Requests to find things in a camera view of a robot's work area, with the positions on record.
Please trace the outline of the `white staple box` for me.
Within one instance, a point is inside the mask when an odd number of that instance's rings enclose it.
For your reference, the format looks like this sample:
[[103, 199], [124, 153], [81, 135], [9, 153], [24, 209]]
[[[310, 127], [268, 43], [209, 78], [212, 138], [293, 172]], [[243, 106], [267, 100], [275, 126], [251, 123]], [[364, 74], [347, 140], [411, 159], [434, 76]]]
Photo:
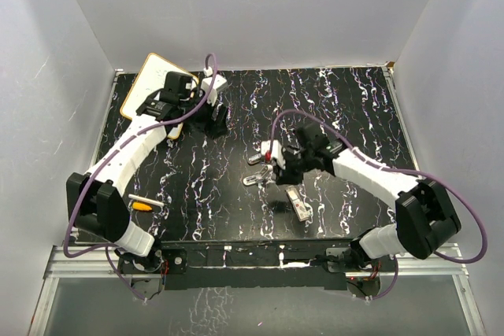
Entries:
[[304, 201], [296, 186], [288, 186], [286, 188], [286, 195], [295, 211], [296, 216], [300, 222], [307, 221], [310, 218], [310, 212], [307, 209]]

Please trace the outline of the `beige grey stapler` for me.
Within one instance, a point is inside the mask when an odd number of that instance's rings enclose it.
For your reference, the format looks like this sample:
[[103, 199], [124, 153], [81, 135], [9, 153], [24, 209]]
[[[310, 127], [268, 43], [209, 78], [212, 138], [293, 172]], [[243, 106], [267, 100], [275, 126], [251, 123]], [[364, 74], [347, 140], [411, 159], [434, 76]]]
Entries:
[[262, 155], [260, 153], [257, 153], [255, 155], [247, 158], [247, 163], [248, 163], [248, 165], [251, 165], [251, 166], [259, 164], [261, 161], [262, 161]]

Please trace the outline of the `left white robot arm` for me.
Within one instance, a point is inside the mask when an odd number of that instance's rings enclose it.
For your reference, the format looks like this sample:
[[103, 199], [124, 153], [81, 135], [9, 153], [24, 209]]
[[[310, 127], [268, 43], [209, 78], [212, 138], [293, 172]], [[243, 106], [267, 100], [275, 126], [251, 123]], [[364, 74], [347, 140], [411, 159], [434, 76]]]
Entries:
[[69, 227], [76, 227], [135, 256], [146, 272], [162, 263], [153, 235], [135, 224], [123, 196], [137, 169], [170, 131], [190, 124], [209, 138], [227, 132], [228, 109], [218, 100], [227, 80], [213, 74], [201, 83], [192, 75], [168, 72], [164, 85], [141, 101], [125, 133], [109, 152], [84, 174], [74, 172], [66, 183]]

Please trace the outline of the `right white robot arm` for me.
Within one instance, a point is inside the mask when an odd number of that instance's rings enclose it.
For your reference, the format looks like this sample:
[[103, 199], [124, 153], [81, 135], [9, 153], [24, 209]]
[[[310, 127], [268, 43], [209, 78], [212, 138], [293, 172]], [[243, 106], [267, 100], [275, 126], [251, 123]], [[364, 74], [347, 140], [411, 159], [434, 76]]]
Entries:
[[447, 190], [433, 179], [393, 172], [350, 149], [340, 138], [330, 139], [316, 124], [295, 130], [298, 148], [279, 141], [261, 144], [261, 155], [272, 162], [278, 185], [298, 185], [314, 169], [349, 181], [395, 212], [395, 223], [364, 231], [351, 241], [341, 259], [367, 271], [381, 257], [409, 253], [424, 260], [461, 230]]

